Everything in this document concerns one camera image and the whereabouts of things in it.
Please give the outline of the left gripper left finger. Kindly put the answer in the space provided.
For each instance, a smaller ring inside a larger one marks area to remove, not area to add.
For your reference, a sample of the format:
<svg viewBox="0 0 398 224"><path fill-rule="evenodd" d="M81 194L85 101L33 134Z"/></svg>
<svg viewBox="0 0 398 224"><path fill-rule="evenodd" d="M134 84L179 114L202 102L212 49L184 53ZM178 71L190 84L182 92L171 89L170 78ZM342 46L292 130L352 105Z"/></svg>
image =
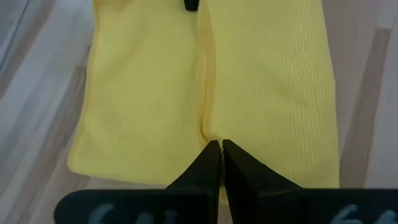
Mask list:
<svg viewBox="0 0 398 224"><path fill-rule="evenodd" d="M79 190L59 201L55 224L217 224L221 148L210 141L165 189Z"/></svg>

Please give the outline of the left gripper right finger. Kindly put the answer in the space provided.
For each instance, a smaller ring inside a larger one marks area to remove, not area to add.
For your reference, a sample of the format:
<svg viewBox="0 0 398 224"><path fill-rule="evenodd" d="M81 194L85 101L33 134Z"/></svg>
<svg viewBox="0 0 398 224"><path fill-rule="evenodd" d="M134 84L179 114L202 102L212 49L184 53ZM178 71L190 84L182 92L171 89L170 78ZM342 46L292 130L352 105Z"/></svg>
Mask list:
<svg viewBox="0 0 398 224"><path fill-rule="evenodd" d="M398 224L398 189L306 189L230 140L223 150L234 224Z"/></svg>

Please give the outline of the yellow microfiber towel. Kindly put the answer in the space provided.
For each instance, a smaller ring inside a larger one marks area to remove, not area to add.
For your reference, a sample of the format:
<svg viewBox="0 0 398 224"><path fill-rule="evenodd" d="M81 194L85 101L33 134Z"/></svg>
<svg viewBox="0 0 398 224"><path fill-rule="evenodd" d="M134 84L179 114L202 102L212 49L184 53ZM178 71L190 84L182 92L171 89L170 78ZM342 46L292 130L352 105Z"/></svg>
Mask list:
<svg viewBox="0 0 398 224"><path fill-rule="evenodd" d="M93 0L85 99L68 168L169 185L230 139L308 188L339 186L322 0Z"/></svg>

